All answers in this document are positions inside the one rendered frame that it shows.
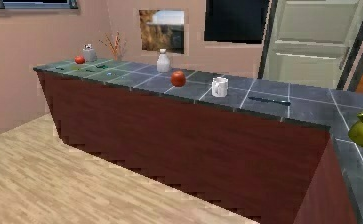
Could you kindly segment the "dark knife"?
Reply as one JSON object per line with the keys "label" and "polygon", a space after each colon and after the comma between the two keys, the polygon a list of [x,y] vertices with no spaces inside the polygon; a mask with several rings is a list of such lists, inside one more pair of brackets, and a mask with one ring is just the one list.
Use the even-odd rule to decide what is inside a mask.
{"label": "dark knife", "polygon": [[248,99],[250,100],[254,100],[254,101],[258,101],[258,102],[265,102],[265,103],[276,103],[276,104],[280,104],[283,106],[290,106],[291,102],[290,101],[278,101],[278,100],[274,100],[274,99],[267,99],[267,98],[261,98],[261,97],[248,97]]}

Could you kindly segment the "grey salt shaker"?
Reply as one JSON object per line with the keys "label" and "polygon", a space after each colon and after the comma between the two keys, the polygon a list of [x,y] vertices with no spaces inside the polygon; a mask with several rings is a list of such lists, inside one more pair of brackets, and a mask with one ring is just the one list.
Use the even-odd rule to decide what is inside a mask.
{"label": "grey salt shaker", "polygon": [[86,62],[94,62],[97,60],[96,51],[91,44],[84,45],[83,57],[85,58]]}

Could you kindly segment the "dark window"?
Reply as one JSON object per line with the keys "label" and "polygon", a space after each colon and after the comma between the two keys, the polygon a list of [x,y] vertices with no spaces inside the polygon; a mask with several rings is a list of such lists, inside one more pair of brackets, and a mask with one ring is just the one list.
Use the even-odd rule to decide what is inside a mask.
{"label": "dark window", "polygon": [[205,41],[261,44],[269,0],[206,0]]}

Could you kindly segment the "white bottle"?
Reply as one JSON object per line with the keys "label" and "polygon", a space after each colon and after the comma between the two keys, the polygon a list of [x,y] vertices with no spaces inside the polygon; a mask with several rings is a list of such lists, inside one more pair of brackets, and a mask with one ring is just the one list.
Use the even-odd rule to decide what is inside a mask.
{"label": "white bottle", "polygon": [[170,70],[170,59],[166,55],[165,49],[159,50],[159,57],[157,60],[157,71],[158,72],[168,72]]}

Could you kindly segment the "grey framed window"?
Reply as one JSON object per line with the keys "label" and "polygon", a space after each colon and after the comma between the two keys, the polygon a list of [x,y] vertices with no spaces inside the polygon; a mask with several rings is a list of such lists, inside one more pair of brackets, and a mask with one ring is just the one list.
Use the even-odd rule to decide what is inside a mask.
{"label": "grey framed window", "polygon": [[77,0],[0,0],[0,9],[77,9]]}

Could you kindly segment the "white mug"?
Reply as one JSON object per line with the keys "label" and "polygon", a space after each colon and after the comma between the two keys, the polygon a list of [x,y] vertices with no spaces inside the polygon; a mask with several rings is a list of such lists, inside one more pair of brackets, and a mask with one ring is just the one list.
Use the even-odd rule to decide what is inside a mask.
{"label": "white mug", "polygon": [[214,97],[225,97],[228,91],[228,79],[225,77],[215,77],[212,80],[212,95]]}

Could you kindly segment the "pale green room door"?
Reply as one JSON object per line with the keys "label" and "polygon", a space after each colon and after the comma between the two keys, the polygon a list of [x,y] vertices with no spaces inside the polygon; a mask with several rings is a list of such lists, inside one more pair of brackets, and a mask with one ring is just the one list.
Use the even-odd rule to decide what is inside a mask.
{"label": "pale green room door", "polygon": [[278,0],[263,77],[336,88],[363,22],[363,0]]}

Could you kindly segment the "framed landscape picture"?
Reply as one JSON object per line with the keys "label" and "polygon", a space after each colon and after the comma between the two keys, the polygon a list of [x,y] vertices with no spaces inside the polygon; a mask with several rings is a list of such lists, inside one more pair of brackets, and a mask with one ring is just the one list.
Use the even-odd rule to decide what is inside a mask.
{"label": "framed landscape picture", "polygon": [[139,11],[142,49],[184,53],[184,12],[182,10]]}

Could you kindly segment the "dark red tiled kitchen counter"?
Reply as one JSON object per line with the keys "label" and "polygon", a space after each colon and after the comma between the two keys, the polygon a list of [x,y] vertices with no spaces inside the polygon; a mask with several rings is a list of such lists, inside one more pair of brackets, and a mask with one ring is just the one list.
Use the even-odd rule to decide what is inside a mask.
{"label": "dark red tiled kitchen counter", "polygon": [[[107,65],[108,69],[98,69]],[[39,66],[62,141],[261,224],[363,224],[363,95],[100,59]],[[290,101],[290,106],[248,97]]]}

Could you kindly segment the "orange twig plant vase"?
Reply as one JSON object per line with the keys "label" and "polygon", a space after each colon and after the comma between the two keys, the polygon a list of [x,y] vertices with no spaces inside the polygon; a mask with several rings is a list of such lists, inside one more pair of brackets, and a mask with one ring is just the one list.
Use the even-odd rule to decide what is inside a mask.
{"label": "orange twig plant vase", "polygon": [[110,50],[114,60],[118,61],[123,58],[126,52],[126,41],[121,37],[119,32],[105,34],[105,37],[99,40],[99,42]]}

